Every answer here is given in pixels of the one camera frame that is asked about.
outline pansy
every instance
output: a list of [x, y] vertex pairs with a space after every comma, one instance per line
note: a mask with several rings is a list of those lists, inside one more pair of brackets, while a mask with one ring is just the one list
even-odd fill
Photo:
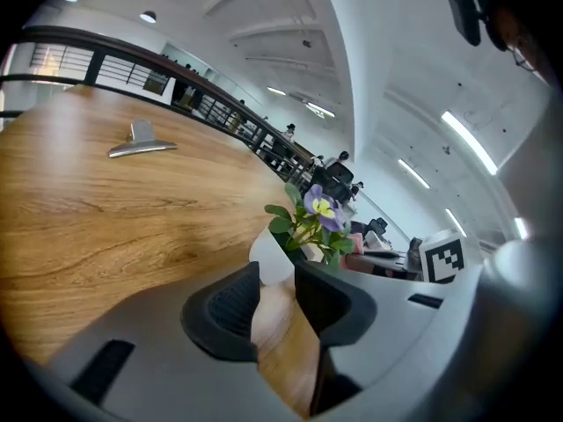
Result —
[[344, 228], [345, 216], [340, 204], [324, 195], [321, 186], [311, 186], [303, 197], [303, 203], [307, 213], [318, 215], [318, 221], [329, 231], [341, 231]]

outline green leaf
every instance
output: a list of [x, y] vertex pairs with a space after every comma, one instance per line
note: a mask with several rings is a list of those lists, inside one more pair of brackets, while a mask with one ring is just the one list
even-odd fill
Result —
[[304, 207], [296, 207], [296, 217], [301, 218], [307, 215], [307, 210]]
[[320, 231], [323, 237], [323, 244], [328, 247], [331, 244], [331, 232], [325, 227], [323, 227]]
[[346, 220], [344, 222], [344, 229], [340, 232], [340, 234], [342, 235], [342, 237], [348, 237], [351, 229], [352, 229], [352, 224], [350, 223], [350, 221]]
[[289, 241], [286, 246], [287, 251], [297, 250], [299, 247], [300, 247], [299, 242], [296, 241], [295, 239], [291, 239], [291, 241]]
[[289, 196], [291, 201], [293, 201], [293, 204], [295, 206], [303, 205], [303, 200], [301, 199], [301, 193], [299, 192], [299, 189], [297, 189], [295, 185], [291, 183], [286, 183], [285, 193]]
[[275, 217], [274, 219], [272, 219], [272, 221], [268, 225], [268, 229], [272, 233], [278, 234], [278, 233], [286, 233], [287, 231], [289, 231], [289, 229], [292, 226], [293, 226], [293, 224], [288, 219], [283, 219], [281, 217]]
[[340, 250], [342, 253], [350, 253], [354, 251], [354, 240], [353, 239], [341, 239], [330, 245], [331, 249]]
[[329, 241], [330, 243], [327, 245], [331, 245], [334, 244], [336, 241], [340, 241], [342, 237], [343, 236], [338, 231], [331, 233], [331, 240]]
[[314, 215], [309, 217], [302, 217], [299, 222], [302, 223], [304, 227], [310, 227], [313, 223], [317, 222], [317, 217], [315, 217]]
[[322, 242], [323, 242], [323, 233], [322, 233], [322, 231], [319, 230], [319, 231], [315, 232], [315, 234], [311, 237], [311, 240], [312, 240], [312, 241], [317, 241], [317, 242], [319, 242], [319, 243], [322, 243]]
[[279, 215], [282, 219], [291, 220], [291, 214], [284, 207], [279, 207], [278, 205], [265, 205], [264, 211], [269, 215]]
[[323, 264], [330, 264], [331, 259], [333, 259], [333, 253], [330, 250], [323, 250]]
[[339, 251], [336, 251], [336, 252], [333, 254], [333, 257], [331, 258], [331, 260], [329, 261], [328, 266], [329, 266], [331, 269], [336, 270], [336, 269], [338, 269], [338, 264], [339, 264], [339, 262], [340, 262], [340, 252], [339, 252]]

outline chair backrest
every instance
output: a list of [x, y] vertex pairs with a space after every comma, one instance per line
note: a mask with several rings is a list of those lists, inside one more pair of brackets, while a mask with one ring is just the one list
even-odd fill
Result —
[[332, 178], [330, 178], [330, 182], [327, 183], [326, 186], [323, 186], [323, 193], [331, 196], [341, 204], [346, 203], [352, 196], [352, 191], [350, 191], [347, 185], [340, 181], [335, 181]]
[[378, 219], [371, 219], [371, 222], [368, 225], [369, 229], [375, 231], [377, 235], [382, 235], [387, 231], [385, 227], [387, 227], [387, 222], [384, 221], [381, 217]]
[[320, 185], [324, 190], [332, 181], [333, 179], [328, 175], [324, 167], [317, 167], [311, 177], [311, 186]]
[[345, 166], [340, 163], [333, 163], [326, 168], [326, 171], [332, 176], [349, 185], [354, 179], [354, 174]]

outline railing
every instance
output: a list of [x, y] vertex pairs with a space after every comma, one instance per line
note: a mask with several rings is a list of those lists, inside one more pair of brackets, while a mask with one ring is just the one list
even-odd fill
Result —
[[[57, 44], [35, 44], [29, 67], [32, 70], [60, 70], [85, 73], [90, 66], [93, 52], [83, 48]], [[125, 84], [133, 84], [147, 91], [162, 95], [168, 84], [168, 77], [156, 74], [139, 64], [106, 56], [99, 68], [99, 76], [105, 76]]]
[[[299, 180], [310, 165], [309, 158], [250, 108], [204, 77], [154, 52], [123, 40], [60, 26], [27, 27], [18, 40], [18, 44], [24, 43], [35, 44], [29, 73], [0, 76], [0, 86], [14, 81], [86, 84], [119, 92], [239, 139], [285, 181]], [[172, 98], [166, 97], [170, 78], [176, 80], [174, 92], [179, 89], [181, 95], [173, 92]], [[0, 111], [0, 118], [17, 117], [22, 112]]]

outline wood grain surface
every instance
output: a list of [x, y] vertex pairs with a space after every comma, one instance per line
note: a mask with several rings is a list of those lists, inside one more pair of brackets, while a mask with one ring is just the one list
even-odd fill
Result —
[[[107, 157], [135, 118], [178, 149]], [[0, 309], [44, 362], [136, 291], [248, 261], [282, 181], [242, 142], [163, 108], [77, 86], [0, 134]], [[318, 339], [289, 283], [262, 288], [259, 370], [307, 416]]]

